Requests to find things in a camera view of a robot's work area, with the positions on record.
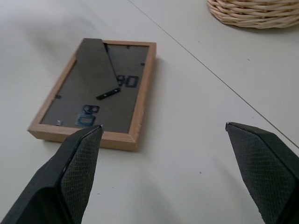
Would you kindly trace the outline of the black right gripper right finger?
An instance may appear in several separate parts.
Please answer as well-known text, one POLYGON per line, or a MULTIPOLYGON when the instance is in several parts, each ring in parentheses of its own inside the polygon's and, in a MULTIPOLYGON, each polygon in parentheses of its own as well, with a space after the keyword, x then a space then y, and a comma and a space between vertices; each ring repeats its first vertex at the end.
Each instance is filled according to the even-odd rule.
POLYGON ((299 224, 299 157, 274 133, 225 127, 247 190, 265 224, 299 224))

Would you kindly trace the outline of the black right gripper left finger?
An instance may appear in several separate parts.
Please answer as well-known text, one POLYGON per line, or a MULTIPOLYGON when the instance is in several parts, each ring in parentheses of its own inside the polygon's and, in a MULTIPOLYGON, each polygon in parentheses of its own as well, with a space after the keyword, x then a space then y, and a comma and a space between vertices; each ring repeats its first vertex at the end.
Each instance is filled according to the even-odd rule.
POLYGON ((102 135, 101 125, 69 135, 36 171, 0 224, 81 224, 102 135))

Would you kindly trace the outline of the woven wicker basket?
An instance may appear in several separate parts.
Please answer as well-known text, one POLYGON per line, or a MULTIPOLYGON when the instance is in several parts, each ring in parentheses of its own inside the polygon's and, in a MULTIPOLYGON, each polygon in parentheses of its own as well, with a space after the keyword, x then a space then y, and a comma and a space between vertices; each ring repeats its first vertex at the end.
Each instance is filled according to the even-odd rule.
POLYGON ((221 23, 241 28, 288 28, 299 25, 299 0, 207 0, 221 23))

